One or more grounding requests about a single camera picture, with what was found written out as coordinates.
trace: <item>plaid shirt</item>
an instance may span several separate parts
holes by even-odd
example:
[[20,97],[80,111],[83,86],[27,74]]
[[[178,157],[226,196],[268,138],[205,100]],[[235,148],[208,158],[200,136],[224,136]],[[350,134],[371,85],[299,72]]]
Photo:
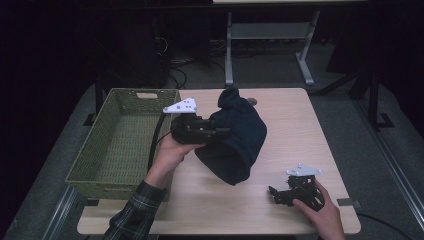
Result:
[[165,194],[165,190],[141,182],[125,208],[110,220],[103,239],[147,239]]

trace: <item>white tag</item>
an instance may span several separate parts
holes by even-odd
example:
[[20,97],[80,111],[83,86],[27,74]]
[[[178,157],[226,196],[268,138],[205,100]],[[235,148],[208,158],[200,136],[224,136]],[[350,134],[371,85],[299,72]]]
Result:
[[163,109],[164,113],[196,113],[197,105],[193,97],[177,102]]

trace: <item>black cloth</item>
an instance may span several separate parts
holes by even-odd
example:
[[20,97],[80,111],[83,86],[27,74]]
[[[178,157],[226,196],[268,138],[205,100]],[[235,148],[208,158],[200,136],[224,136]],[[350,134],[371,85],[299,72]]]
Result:
[[220,179],[236,185],[250,177],[265,141],[267,128],[255,108],[240,97],[237,88],[224,90],[218,100],[221,110],[213,113],[216,128],[231,128],[224,140],[195,150],[197,157]]

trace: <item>left hand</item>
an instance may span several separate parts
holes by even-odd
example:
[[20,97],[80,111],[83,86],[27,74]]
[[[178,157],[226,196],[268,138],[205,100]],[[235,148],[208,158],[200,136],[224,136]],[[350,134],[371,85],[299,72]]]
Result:
[[171,134],[167,134],[162,139],[156,159],[144,181],[152,186],[163,188],[168,175],[174,172],[181,161],[184,160],[185,155],[204,145],[181,144],[175,141]]

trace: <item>metal frame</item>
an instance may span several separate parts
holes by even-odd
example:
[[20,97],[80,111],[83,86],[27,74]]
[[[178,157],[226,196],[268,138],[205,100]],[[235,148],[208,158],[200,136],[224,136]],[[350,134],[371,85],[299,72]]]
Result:
[[225,56],[225,86],[234,85],[233,64],[231,61],[232,39],[304,39],[305,45],[301,52],[296,53],[305,83],[314,84],[312,75],[306,64],[306,55],[311,45],[320,11],[315,11],[310,22],[304,23],[232,23],[231,12],[227,21],[227,54]]

